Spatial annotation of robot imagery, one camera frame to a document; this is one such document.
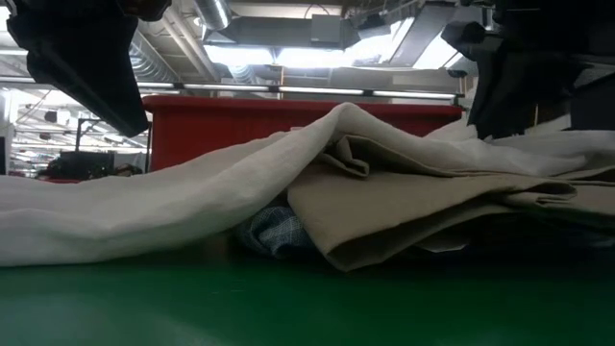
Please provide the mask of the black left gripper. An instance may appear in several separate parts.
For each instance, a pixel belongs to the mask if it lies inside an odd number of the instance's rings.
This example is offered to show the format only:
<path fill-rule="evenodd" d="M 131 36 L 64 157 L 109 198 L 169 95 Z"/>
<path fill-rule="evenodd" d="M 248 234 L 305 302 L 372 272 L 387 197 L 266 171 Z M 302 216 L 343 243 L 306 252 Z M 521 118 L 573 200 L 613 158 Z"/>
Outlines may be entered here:
<path fill-rule="evenodd" d="M 95 25 L 124 19 L 158 21 L 171 0 L 5 0 L 7 32 L 28 51 L 27 67 L 39 84 L 78 101 L 123 136 L 148 129 L 148 120 L 125 53 L 40 51 L 46 41 L 84 34 Z"/>

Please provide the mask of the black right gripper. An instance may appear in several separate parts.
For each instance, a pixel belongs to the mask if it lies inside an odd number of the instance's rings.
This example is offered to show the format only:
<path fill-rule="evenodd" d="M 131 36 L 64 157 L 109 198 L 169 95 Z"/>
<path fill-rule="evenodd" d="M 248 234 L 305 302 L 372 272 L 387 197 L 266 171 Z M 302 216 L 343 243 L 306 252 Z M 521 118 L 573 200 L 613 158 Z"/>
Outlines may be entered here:
<path fill-rule="evenodd" d="M 479 68 L 468 123 L 478 137 L 518 134 L 541 115 L 575 130 L 614 127 L 613 0 L 481 1 L 493 29 L 451 22 L 442 38 Z"/>

